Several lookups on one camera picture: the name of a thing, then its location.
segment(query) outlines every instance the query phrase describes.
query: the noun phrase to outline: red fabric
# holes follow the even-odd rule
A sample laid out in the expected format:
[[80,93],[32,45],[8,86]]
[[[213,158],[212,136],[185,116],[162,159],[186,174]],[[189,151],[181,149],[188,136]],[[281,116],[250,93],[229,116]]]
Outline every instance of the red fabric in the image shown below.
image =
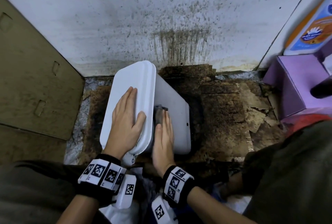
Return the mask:
[[317,123],[319,121],[332,120],[331,117],[322,114],[309,114],[300,116],[299,119],[293,124],[286,133],[286,138],[291,136],[294,132],[303,129],[311,124]]

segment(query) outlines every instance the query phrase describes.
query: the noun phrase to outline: wristband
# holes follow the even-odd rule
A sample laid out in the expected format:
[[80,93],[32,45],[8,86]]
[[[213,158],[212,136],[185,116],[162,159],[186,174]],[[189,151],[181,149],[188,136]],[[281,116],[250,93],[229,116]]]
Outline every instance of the wristband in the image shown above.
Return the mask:
[[127,170],[119,164],[120,160],[99,154],[79,177],[76,193],[92,197],[98,200],[100,205],[110,204]]
[[185,206],[190,191],[196,186],[194,177],[175,165],[167,169],[163,181],[163,198],[171,207]]

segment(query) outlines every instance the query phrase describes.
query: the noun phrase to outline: mold stain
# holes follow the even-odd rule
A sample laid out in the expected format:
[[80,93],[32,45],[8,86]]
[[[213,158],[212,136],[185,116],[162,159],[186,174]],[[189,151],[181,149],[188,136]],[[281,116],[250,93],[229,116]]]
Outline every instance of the mold stain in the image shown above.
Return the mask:
[[155,54],[158,61],[163,61],[166,66],[192,65],[205,62],[209,55],[207,45],[209,29],[168,30],[155,33],[159,38],[162,55]]

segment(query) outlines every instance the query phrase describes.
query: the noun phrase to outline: hand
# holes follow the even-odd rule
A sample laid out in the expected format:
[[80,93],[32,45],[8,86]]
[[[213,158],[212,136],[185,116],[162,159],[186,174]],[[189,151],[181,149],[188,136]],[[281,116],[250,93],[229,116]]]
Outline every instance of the hand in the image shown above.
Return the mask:
[[156,126],[152,151],[153,166],[161,177],[164,176],[170,166],[175,165],[173,145],[172,120],[168,111],[163,110],[163,125],[158,124]]
[[112,113],[112,128],[103,153],[119,160],[134,148],[142,132],[145,114],[139,112],[135,121],[137,88],[130,87],[118,101]]

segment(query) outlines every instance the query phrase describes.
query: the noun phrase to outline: white lid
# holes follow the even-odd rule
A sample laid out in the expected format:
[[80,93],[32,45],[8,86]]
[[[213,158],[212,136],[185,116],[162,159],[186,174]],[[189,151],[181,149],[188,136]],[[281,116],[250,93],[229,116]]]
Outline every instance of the white lid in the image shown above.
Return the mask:
[[135,162],[134,156],[142,153],[151,141],[155,83],[156,67],[147,60],[139,61],[127,66],[119,70],[114,76],[103,127],[100,133],[100,143],[102,148],[105,148],[110,134],[113,110],[122,95],[130,86],[137,88],[135,121],[140,111],[143,111],[146,115],[146,120],[139,141],[123,158],[123,162],[126,165],[133,164]]

